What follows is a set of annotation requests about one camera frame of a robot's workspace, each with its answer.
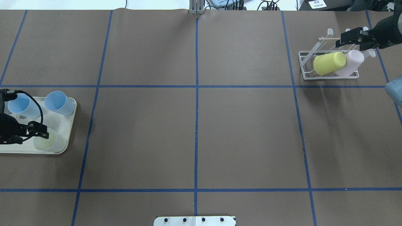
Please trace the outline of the blue plastic cup near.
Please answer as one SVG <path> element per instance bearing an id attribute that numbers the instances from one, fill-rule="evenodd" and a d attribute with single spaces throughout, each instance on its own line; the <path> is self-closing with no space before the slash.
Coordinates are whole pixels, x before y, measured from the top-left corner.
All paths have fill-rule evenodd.
<path id="1" fill-rule="evenodd" d="M 19 93 L 15 100 L 8 102 L 8 109 L 11 113 L 29 118 L 38 118 L 41 115 L 37 104 L 23 93 Z"/>

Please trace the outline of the white metal base plate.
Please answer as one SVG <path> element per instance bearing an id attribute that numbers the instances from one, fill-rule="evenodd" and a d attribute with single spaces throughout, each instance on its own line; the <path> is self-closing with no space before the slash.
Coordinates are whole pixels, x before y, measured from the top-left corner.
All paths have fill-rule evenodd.
<path id="1" fill-rule="evenodd" d="M 165 216 L 157 217 L 154 226 L 236 226 L 234 216 Z"/>

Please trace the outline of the cream plastic tray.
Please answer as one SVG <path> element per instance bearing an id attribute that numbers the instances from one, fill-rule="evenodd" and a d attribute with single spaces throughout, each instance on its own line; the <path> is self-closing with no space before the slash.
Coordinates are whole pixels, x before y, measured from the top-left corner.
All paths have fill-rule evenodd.
<path id="1" fill-rule="evenodd" d="M 71 133 L 71 130 L 72 130 L 74 117 L 75 117 L 75 114 L 76 114 L 77 103 L 76 103 L 74 113 L 72 115 L 70 115 L 70 116 L 64 116 L 64 115 L 57 114 L 55 112 L 52 112 L 52 111 L 48 110 L 45 107 L 45 104 L 44 104 L 45 97 L 37 97 L 37 96 L 35 96 L 34 99 L 36 100 L 36 102 L 39 104 L 39 106 L 42 109 L 42 113 L 43 113 L 43 117 L 44 117 L 43 124 L 46 125 L 47 128 L 51 128 L 54 131 L 58 132 L 62 137 L 64 137 L 67 140 L 67 143 L 68 143 L 69 138 L 70 138 L 70 133 Z M 9 111 L 9 109 L 6 110 L 6 113 L 10 113 L 10 116 L 14 117 L 19 123 L 25 124 L 25 125 L 28 124 L 30 121 L 40 122 L 40 120 L 41 120 L 41 117 L 29 118 L 29 117 L 24 117 L 24 116 L 21 116 L 21 115 L 18 115 L 18 114 L 11 113 Z M 36 150 L 34 148 L 34 145 L 33 145 L 33 139 L 34 139 L 34 137 L 32 137 L 31 139 L 29 139 L 27 141 L 24 141 L 22 144 L 1 145 L 0 152 L 1 153 L 43 153 L 43 154 L 54 154 L 54 153 L 46 153 L 44 151 Z"/>

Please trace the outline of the pink plastic cup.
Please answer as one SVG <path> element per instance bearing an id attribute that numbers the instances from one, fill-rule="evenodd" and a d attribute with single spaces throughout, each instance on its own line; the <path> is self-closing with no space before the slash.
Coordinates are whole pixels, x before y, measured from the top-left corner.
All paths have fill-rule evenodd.
<path id="1" fill-rule="evenodd" d="M 351 76 L 365 60 L 364 54 L 358 50 L 349 51 L 345 57 L 345 66 L 335 71 L 335 74 L 342 78 Z"/>

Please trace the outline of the blue plastic cup far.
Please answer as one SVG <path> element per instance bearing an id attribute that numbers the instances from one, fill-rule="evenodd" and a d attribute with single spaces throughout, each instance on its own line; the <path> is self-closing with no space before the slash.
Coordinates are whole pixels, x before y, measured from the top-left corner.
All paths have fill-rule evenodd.
<path id="1" fill-rule="evenodd" d="M 57 114 L 70 116 L 76 109 L 76 102 L 72 98 L 66 96 L 62 91 L 53 91 L 45 97 L 45 107 Z"/>

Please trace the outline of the yellow plastic cup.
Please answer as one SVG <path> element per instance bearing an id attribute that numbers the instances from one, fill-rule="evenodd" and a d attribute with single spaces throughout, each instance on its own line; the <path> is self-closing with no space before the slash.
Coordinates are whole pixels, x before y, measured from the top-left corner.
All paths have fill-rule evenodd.
<path id="1" fill-rule="evenodd" d="M 317 56 L 313 60 L 313 68 L 315 72 L 321 76 L 335 72 L 344 67 L 345 64 L 345 54 L 338 51 Z"/>

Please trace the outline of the pale green plastic cup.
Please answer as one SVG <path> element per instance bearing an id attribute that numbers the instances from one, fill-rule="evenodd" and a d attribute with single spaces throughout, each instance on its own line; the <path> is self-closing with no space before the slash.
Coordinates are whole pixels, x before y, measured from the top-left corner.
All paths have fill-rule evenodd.
<path id="1" fill-rule="evenodd" d="M 57 154 L 63 152 L 68 145 L 67 140 L 51 128 L 48 128 L 47 132 L 49 133 L 48 139 L 43 137 L 34 137 L 34 148 L 46 153 Z"/>

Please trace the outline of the aluminium frame post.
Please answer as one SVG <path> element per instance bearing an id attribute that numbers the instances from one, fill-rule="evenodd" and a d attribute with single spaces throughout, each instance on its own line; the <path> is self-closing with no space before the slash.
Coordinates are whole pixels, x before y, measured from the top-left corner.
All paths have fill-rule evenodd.
<path id="1" fill-rule="evenodd" d="M 205 0 L 189 0 L 189 14 L 204 14 Z"/>

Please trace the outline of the blue plastic cup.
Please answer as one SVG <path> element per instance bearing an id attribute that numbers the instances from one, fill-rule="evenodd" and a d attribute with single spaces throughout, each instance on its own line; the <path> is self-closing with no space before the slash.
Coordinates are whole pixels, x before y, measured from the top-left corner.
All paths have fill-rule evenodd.
<path id="1" fill-rule="evenodd" d="M 70 116 L 76 109 L 76 102 L 72 98 L 66 96 L 62 91 L 53 91 L 45 97 L 45 107 L 57 114 Z"/>
<path id="2" fill-rule="evenodd" d="M 41 115 L 37 104 L 23 93 L 19 93 L 15 100 L 8 102 L 8 109 L 11 113 L 29 118 L 38 118 Z"/>

